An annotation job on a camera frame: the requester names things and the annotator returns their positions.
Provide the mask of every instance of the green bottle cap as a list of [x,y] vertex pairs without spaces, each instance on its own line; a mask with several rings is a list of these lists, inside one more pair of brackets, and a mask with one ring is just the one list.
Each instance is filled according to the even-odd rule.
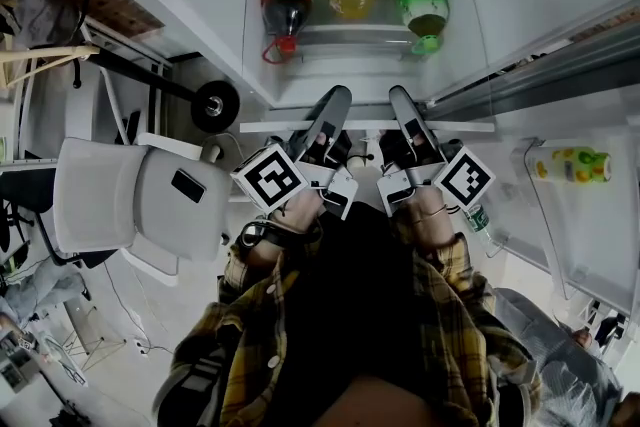
[[591,181],[608,182],[611,180],[611,156],[608,153],[596,153],[591,163]]
[[414,54],[425,55],[433,54],[437,52],[439,48],[440,41],[438,41],[438,36],[424,36],[418,40],[411,51]]

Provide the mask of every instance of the shirt button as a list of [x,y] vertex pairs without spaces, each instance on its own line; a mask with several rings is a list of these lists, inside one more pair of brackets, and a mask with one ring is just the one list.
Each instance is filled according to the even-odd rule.
[[276,368],[278,363],[280,363],[280,356],[274,356],[267,362],[267,366],[269,368]]

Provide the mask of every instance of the red bottle cap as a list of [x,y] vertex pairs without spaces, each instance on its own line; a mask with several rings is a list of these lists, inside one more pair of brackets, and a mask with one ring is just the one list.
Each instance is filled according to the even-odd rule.
[[276,46],[283,54],[293,54],[296,51],[296,37],[280,36],[276,38]]

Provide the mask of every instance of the black t-shirt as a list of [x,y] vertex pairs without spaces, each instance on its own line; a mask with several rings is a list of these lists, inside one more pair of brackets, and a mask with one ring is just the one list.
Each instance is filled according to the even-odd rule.
[[287,355],[264,425],[313,424],[360,374],[422,395],[411,253],[363,203],[320,222],[320,251],[287,297]]

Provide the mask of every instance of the power outlet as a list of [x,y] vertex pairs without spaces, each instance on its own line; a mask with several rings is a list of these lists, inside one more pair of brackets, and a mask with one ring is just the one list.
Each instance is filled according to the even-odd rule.
[[145,343],[145,340],[140,340],[140,338],[134,338],[133,344],[138,354],[140,354],[140,356],[142,356],[143,358],[149,357],[149,349],[147,349],[147,344]]

